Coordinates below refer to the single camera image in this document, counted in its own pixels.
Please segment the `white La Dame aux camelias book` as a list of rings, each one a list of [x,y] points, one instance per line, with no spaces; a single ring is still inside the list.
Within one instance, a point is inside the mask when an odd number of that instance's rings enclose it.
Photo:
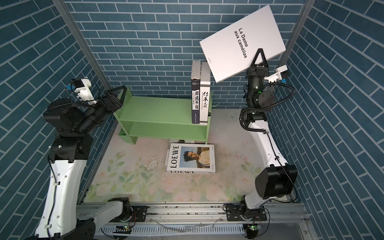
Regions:
[[[266,60],[286,51],[271,7],[265,6],[200,41],[216,83],[245,71],[257,50],[263,49]]]

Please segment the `green two-tier shelf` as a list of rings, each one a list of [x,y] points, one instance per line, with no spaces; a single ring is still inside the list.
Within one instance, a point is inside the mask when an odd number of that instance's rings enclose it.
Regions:
[[[189,140],[208,143],[211,117],[206,125],[192,123],[192,100],[132,96],[114,113],[119,136],[128,144],[139,138]]]

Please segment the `large white black-spine book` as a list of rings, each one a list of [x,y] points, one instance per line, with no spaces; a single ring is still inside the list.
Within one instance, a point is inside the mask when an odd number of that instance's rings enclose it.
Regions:
[[[211,70],[207,62],[202,62],[200,83],[200,125],[208,125],[210,104]]]

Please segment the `Chinese book with man portrait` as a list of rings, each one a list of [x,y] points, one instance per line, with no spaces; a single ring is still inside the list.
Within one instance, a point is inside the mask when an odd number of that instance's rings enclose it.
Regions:
[[[200,123],[201,60],[193,60],[191,74],[192,123]]]

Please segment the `white Loewe Foundation Craft Prize book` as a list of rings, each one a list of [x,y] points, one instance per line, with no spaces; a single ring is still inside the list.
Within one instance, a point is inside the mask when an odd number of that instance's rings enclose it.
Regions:
[[[170,144],[167,172],[173,174],[215,174],[215,146],[185,143]]]

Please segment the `white book with barcode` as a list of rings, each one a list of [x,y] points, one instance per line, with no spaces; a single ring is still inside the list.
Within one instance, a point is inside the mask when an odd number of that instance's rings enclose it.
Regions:
[[[170,139],[169,144],[179,143],[179,144],[195,144],[193,140],[181,140],[181,139]]]

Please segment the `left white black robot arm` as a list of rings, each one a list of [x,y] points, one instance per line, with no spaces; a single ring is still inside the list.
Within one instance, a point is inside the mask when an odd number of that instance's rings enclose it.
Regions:
[[[113,219],[130,221],[134,212],[128,198],[105,204],[78,204],[81,178],[89,160],[91,132],[124,105],[127,87],[105,91],[90,101],[58,99],[49,104],[43,116],[58,136],[48,155],[50,183],[40,223],[31,240],[92,240],[97,230]]]

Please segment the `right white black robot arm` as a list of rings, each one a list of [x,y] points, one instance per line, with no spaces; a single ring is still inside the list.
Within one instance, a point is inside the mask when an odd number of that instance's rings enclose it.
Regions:
[[[247,69],[245,86],[247,107],[239,115],[240,126],[249,132],[259,150],[264,168],[255,178],[255,190],[242,197],[240,216],[246,220],[264,220],[264,204],[281,202],[281,198],[295,189],[298,170],[282,155],[271,136],[266,112],[287,102],[296,89],[283,82],[289,76],[287,66],[270,74],[263,49],[258,49]]]

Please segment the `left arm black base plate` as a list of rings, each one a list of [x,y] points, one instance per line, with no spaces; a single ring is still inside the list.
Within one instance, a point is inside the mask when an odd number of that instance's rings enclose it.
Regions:
[[[131,206],[132,223],[143,223],[146,221],[148,206]]]

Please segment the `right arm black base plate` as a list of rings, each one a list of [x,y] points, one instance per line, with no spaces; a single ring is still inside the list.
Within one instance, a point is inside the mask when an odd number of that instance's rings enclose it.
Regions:
[[[249,210],[234,204],[224,204],[222,209],[226,213],[227,221],[266,221],[267,215],[265,209]]]

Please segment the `aluminium mounting rail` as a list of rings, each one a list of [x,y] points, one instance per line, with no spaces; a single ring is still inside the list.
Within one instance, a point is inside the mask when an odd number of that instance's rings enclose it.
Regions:
[[[109,222],[119,222],[122,219],[132,220],[131,206],[148,206],[147,217],[144,223],[159,222],[162,224],[213,224],[215,221],[228,223],[226,213],[221,203],[202,204],[128,204],[122,201],[107,203],[84,203],[76,206],[75,217],[77,220],[93,218],[98,226],[104,226]],[[265,204],[266,221],[236,221],[237,223],[255,222],[262,223],[308,223],[310,221],[302,204]]]

